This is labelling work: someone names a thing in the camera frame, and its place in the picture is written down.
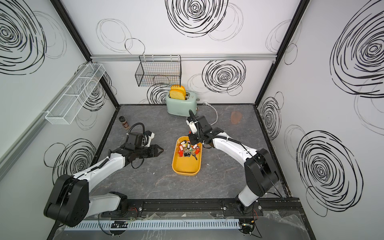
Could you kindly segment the pile of tagged keys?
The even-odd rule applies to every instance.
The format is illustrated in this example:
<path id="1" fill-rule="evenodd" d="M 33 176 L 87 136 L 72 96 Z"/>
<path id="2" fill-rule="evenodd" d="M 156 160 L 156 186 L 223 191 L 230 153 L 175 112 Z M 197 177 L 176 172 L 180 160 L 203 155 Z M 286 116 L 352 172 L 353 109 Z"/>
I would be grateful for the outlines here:
<path id="1" fill-rule="evenodd" d="M 198 144 L 192 145 L 190 141 L 182 141 L 178 145 L 177 154 L 179 157 L 193 157 L 195 160 L 198 160 L 200 151 L 201 148 Z"/>

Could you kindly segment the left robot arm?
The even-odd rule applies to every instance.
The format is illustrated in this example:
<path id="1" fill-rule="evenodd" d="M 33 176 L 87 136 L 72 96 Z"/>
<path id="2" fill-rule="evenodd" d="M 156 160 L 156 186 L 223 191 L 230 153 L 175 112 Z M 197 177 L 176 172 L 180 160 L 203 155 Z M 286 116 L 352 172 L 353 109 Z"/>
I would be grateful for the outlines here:
<path id="1" fill-rule="evenodd" d="M 104 179 L 136 159 L 158 157 L 164 151 L 159 145 L 123 147 L 109 151 L 107 157 L 72 176 L 60 176 L 52 189 L 43 214 L 65 226 L 75 227 L 85 218 L 111 212 L 120 216 L 128 212 L 127 196 L 118 192 L 90 196 Z"/>

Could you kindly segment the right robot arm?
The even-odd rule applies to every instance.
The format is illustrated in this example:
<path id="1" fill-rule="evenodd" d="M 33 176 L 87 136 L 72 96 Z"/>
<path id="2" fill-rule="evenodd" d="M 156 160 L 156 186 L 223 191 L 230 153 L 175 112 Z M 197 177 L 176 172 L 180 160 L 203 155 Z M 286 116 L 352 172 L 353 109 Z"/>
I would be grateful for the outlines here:
<path id="1" fill-rule="evenodd" d="M 244 167 L 246 186 L 237 195 L 239 211 L 253 205 L 280 181 L 277 166 L 266 149 L 250 148 L 219 128 L 204 133 L 193 127 L 188 136 L 193 145 L 197 143 L 210 145 L 226 153 Z"/>

